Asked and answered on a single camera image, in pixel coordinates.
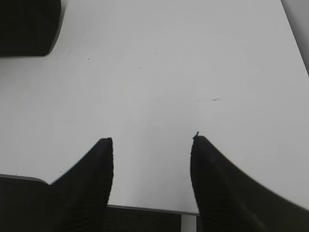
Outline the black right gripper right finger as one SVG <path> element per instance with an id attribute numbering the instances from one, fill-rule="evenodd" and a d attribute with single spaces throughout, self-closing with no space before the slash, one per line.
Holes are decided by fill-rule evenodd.
<path id="1" fill-rule="evenodd" d="M 196 134 L 190 176 L 205 232 L 307 232 L 309 212 L 262 186 Z"/>

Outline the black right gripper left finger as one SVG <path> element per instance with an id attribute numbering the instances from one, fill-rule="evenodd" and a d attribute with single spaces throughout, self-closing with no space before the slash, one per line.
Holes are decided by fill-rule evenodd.
<path id="1" fill-rule="evenodd" d="M 100 232 L 113 182 L 112 138 L 100 139 L 51 184 L 49 214 L 54 232 Z"/>

